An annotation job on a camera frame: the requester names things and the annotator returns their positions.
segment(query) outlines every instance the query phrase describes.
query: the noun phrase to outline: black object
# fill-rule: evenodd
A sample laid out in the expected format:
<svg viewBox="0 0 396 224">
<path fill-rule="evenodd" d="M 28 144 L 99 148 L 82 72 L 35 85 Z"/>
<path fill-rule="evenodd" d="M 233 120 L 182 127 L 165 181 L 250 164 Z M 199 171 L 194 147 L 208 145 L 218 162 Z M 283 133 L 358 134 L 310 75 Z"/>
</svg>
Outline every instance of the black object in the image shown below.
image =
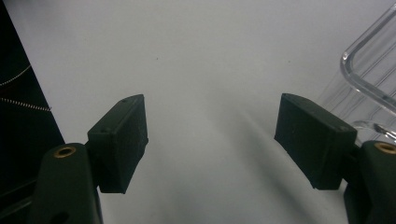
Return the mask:
<svg viewBox="0 0 396 224">
<path fill-rule="evenodd" d="M 96 188 L 124 193 L 148 143 L 144 96 L 119 101 L 88 132 L 86 146 L 47 152 L 29 223 L 102 223 Z"/>
<path fill-rule="evenodd" d="M 20 224 L 43 155 L 64 140 L 50 111 L 4 100 L 49 108 L 3 1 L 0 22 L 0 223 Z"/>
<path fill-rule="evenodd" d="M 119 101 L 88 131 L 89 150 L 103 193 L 125 193 L 148 143 L 143 95 Z"/>
<path fill-rule="evenodd" d="M 303 97 L 282 94 L 275 140 L 288 151 L 315 189 L 338 189 L 338 167 L 353 149 L 357 131 Z"/>
<path fill-rule="evenodd" d="M 102 223 L 100 214 L 84 145 L 50 150 L 40 168 L 29 223 Z"/>
<path fill-rule="evenodd" d="M 301 96 L 282 94 L 276 141 L 316 189 L 344 194 L 348 221 L 396 223 L 396 146 L 369 141 L 354 145 L 357 131 Z"/>
</svg>

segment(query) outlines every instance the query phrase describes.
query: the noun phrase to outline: white surface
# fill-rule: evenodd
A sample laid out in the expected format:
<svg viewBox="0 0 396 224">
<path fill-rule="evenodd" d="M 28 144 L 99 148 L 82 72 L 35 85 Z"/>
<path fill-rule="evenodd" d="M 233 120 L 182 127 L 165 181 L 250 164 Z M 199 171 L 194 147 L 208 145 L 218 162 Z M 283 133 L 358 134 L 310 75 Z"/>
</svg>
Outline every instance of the white surface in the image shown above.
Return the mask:
<svg viewBox="0 0 396 224">
<path fill-rule="evenodd" d="M 5 0 L 66 142 L 144 93 L 146 154 L 105 223 L 347 223 L 273 140 L 280 95 L 317 99 L 392 4 Z"/>
</svg>

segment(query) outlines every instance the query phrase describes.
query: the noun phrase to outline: transparent plastic box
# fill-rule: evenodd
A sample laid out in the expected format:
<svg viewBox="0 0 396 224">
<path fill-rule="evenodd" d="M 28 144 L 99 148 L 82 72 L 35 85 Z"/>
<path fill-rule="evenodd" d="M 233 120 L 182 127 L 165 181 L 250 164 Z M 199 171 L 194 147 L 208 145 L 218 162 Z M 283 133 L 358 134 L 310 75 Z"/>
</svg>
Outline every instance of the transparent plastic box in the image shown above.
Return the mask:
<svg viewBox="0 0 396 224">
<path fill-rule="evenodd" d="M 358 129 L 357 144 L 396 142 L 396 4 L 342 55 L 318 103 Z"/>
</svg>

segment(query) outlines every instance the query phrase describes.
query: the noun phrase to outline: metal spring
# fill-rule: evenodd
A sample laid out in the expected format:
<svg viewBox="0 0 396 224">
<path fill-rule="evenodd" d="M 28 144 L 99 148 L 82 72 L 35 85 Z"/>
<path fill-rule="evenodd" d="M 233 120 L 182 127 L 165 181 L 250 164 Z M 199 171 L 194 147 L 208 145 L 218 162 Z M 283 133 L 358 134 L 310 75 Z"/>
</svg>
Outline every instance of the metal spring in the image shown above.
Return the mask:
<svg viewBox="0 0 396 224">
<path fill-rule="evenodd" d="M 27 66 L 23 71 L 21 71 L 19 74 L 17 74 L 14 78 L 5 81 L 3 83 L 0 83 L 0 87 L 7 85 L 8 83 L 12 82 L 13 80 L 17 79 L 18 77 L 20 77 L 21 75 L 23 75 L 29 68 L 31 68 L 32 65 L 29 64 L 29 66 Z"/>
<path fill-rule="evenodd" d="M 51 110 L 51 108 L 47 108 L 47 107 L 44 107 L 44 106 L 30 105 L 30 104 L 27 104 L 27 103 L 24 103 L 24 102 L 14 101 L 14 100 L 1 98 L 1 97 L 0 97 L 0 101 L 4 102 L 4 103 L 12 104 L 12 105 L 23 106 L 23 107 L 26 107 L 26 108 L 29 108 L 29 109 L 48 111 L 48 112 L 50 112 L 50 110 Z"/>
</svg>

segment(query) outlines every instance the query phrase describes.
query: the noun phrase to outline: brass screw insert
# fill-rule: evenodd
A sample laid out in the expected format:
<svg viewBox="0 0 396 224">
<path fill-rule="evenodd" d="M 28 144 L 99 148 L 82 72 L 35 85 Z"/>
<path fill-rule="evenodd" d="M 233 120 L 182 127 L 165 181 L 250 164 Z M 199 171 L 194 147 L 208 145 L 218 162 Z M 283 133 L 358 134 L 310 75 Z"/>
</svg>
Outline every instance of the brass screw insert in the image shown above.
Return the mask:
<svg viewBox="0 0 396 224">
<path fill-rule="evenodd" d="M 63 159 L 65 157 L 71 156 L 75 152 L 76 152 L 75 147 L 62 147 L 56 150 L 55 153 L 53 153 L 53 157 L 58 159 Z"/>
<path fill-rule="evenodd" d="M 375 143 L 374 146 L 388 154 L 396 155 L 396 146 L 388 143 Z"/>
</svg>

